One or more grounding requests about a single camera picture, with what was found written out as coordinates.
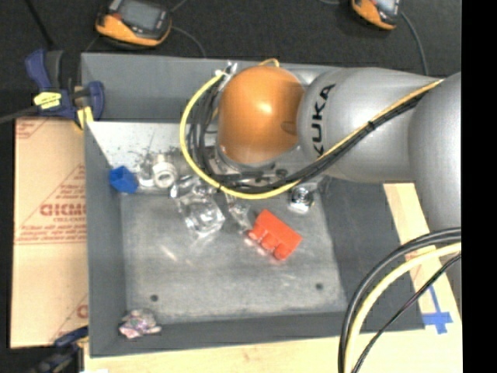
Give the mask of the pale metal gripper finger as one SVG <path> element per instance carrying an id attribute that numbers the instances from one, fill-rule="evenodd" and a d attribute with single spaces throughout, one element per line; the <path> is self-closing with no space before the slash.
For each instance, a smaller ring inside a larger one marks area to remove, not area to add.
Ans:
<path id="1" fill-rule="evenodd" d="M 249 206 L 243 200 L 239 200 L 237 197 L 230 194 L 226 195 L 226 201 L 228 204 L 228 212 L 238 226 L 238 230 L 246 231 L 250 229 Z"/>

